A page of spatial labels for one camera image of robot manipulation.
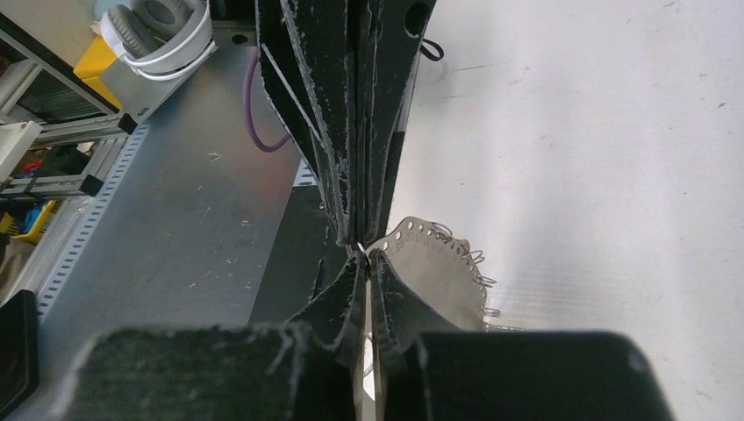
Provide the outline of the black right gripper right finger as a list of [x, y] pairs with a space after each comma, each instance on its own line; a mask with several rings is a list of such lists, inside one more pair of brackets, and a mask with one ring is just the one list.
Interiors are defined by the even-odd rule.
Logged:
[[471, 332], [369, 256], [381, 420], [670, 420], [653, 369], [614, 332]]

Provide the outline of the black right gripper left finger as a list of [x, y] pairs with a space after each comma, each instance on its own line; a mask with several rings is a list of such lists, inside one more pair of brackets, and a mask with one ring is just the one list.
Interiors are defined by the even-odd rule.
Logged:
[[127, 328], [72, 374], [67, 420], [356, 420], [367, 262], [296, 315], [240, 328]]

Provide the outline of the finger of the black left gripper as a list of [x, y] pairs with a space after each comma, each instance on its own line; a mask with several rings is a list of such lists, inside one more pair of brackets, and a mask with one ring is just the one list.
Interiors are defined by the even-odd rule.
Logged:
[[364, 136], [360, 94], [364, 1], [258, 1], [261, 78], [308, 160], [339, 245], [364, 238]]
[[378, 237], [391, 138], [434, 1], [371, 1], [362, 68], [362, 241]]

